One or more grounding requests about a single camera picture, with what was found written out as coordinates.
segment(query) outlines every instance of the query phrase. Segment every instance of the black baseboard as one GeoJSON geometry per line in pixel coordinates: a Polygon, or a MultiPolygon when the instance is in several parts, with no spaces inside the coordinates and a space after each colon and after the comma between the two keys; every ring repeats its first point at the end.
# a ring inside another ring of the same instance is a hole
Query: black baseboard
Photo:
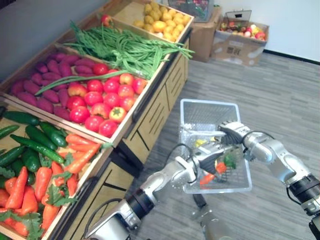
{"type": "Polygon", "coordinates": [[[314,60],[306,59],[306,58],[303,58],[303,57],[292,56],[292,55],[281,53],[281,52],[277,52],[277,51],[263,50],[263,52],[266,53],[266,54],[273,54],[273,55],[277,55],[277,56],[281,56],[281,57],[285,57],[285,58],[289,58],[289,59],[295,59],[295,60],[303,61],[303,62],[306,62],[306,63],[320,65],[320,61],[314,61],[314,60]]]}

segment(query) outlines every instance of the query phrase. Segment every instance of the wire basket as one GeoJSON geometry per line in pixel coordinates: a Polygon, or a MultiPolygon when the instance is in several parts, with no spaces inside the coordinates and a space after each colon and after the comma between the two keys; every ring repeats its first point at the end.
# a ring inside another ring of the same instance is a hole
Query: wire basket
{"type": "MultiPolygon", "coordinates": [[[[213,136],[217,135],[218,125],[225,121],[240,121],[239,108],[236,104],[186,98],[180,101],[179,137],[181,143],[192,149],[197,148],[199,141],[202,143],[213,141],[213,136]]],[[[187,154],[184,148],[181,154],[187,154]]],[[[251,175],[248,161],[243,157],[242,147],[225,153],[220,159],[217,159],[217,162],[223,162],[225,158],[232,158],[234,166],[228,166],[224,173],[207,184],[200,184],[200,180],[207,173],[198,169],[197,181],[184,186],[184,191],[188,194],[250,191],[252,189],[251,175]]]]}

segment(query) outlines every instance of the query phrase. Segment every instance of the red tomato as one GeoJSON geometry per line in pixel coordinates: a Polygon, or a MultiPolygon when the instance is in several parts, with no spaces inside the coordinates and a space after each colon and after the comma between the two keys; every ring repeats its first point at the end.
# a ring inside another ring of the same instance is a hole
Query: red tomato
{"type": "Polygon", "coordinates": [[[146,80],[137,77],[132,83],[132,88],[136,94],[140,95],[146,87],[147,83],[148,82],[146,80]]]}
{"type": "Polygon", "coordinates": [[[120,106],[120,97],[114,92],[110,92],[103,97],[103,102],[107,104],[110,108],[120,106]]]}
{"type": "Polygon", "coordinates": [[[123,73],[120,75],[120,84],[132,85],[134,80],[134,76],[132,76],[130,73],[123,73]]]}
{"type": "Polygon", "coordinates": [[[111,138],[114,132],[117,130],[117,124],[111,120],[103,121],[99,126],[99,134],[111,138]]]}
{"type": "Polygon", "coordinates": [[[104,63],[96,63],[92,70],[95,75],[105,75],[108,73],[109,68],[104,63]]]}
{"type": "Polygon", "coordinates": [[[99,102],[92,106],[90,113],[91,115],[98,115],[104,119],[108,119],[110,111],[111,108],[107,104],[99,102]]]}
{"type": "Polygon", "coordinates": [[[119,89],[120,83],[114,80],[108,80],[104,83],[103,89],[108,93],[117,93],[119,89]]]}
{"type": "Polygon", "coordinates": [[[90,91],[84,96],[84,101],[89,106],[93,106],[97,103],[102,103],[104,101],[104,98],[102,97],[102,94],[97,91],[90,91]]]}
{"type": "Polygon", "coordinates": [[[124,85],[120,85],[119,89],[118,89],[118,95],[121,98],[124,97],[133,97],[135,95],[135,91],[132,88],[132,86],[128,85],[128,84],[124,84],[124,85]]]}
{"type": "Polygon", "coordinates": [[[83,124],[89,117],[90,112],[85,106],[77,106],[70,112],[70,120],[77,124],[83,124]]]}
{"type": "Polygon", "coordinates": [[[127,112],[124,108],[116,106],[110,111],[109,119],[119,124],[122,122],[126,115],[127,112]]]}
{"type": "Polygon", "coordinates": [[[86,106],[86,102],[83,97],[81,96],[71,96],[69,97],[68,101],[66,102],[66,107],[69,110],[74,109],[75,107],[79,106],[86,106]]]}
{"type": "Polygon", "coordinates": [[[136,99],[131,96],[126,96],[121,98],[120,100],[120,107],[124,108],[127,112],[132,108],[132,106],[135,104],[136,99]]]}
{"type": "Polygon", "coordinates": [[[87,82],[86,88],[89,92],[99,92],[102,93],[104,91],[104,86],[102,82],[98,79],[91,79],[87,82]]]}
{"type": "Polygon", "coordinates": [[[84,126],[86,129],[97,133],[99,131],[99,126],[103,121],[104,119],[101,116],[90,116],[85,120],[84,126]]]}

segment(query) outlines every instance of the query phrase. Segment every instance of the white wall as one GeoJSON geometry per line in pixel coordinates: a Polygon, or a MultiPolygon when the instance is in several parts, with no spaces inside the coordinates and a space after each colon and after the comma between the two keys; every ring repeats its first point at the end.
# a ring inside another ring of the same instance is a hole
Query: white wall
{"type": "Polygon", "coordinates": [[[320,61],[320,0],[214,0],[222,11],[252,10],[269,25],[267,50],[320,61]]]}

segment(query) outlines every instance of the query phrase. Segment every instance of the cardboard box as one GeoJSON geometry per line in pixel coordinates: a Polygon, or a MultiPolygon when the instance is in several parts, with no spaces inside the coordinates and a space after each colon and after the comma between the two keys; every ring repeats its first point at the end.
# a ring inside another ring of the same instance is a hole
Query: cardboard box
{"type": "Polygon", "coordinates": [[[221,15],[221,7],[214,7],[209,22],[191,24],[190,49],[195,51],[192,60],[207,62],[210,58],[215,30],[221,15]]]}
{"type": "Polygon", "coordinates": [[[249,26],[255,24],[263,30],[265,33],[265,41],[263,41],[220,31],[222,22],[222,19],[220,19],[218,29],[214,34],[211,57],[245,66],[257,64],[268,42],[269,26],[256,22],[249,23],[249,26]]]}

